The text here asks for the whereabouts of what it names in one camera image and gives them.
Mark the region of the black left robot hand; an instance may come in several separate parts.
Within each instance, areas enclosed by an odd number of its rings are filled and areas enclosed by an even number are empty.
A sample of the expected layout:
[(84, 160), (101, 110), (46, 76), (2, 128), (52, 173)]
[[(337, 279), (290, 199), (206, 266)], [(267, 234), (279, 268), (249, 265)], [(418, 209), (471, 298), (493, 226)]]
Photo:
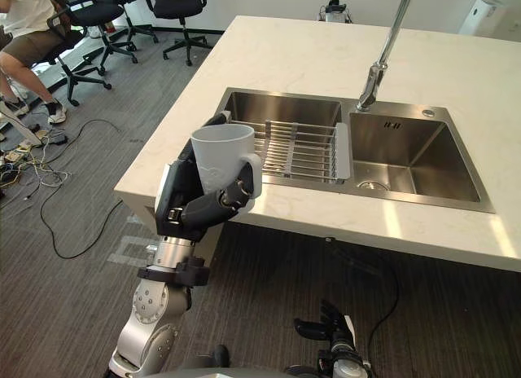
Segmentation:
[(155, 199), (158, 235), (200, 241), (208, 228), (235, 217), (262, 191), (262, 164), (252, 127), (222, 111), (193, 131), (164, 167)]

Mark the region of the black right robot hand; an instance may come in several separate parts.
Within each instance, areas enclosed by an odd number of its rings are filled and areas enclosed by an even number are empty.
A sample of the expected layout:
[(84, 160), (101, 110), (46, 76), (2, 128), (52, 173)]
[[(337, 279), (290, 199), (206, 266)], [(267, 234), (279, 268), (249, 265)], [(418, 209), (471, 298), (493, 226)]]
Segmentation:
[(353, 332), (344, 314), (326, 299), (320, 301), (319, 322), (295, 318), (293, 324), (296, 332), (306, 339), (331, 343), (343, 341), (349, 347), (356, 348)]

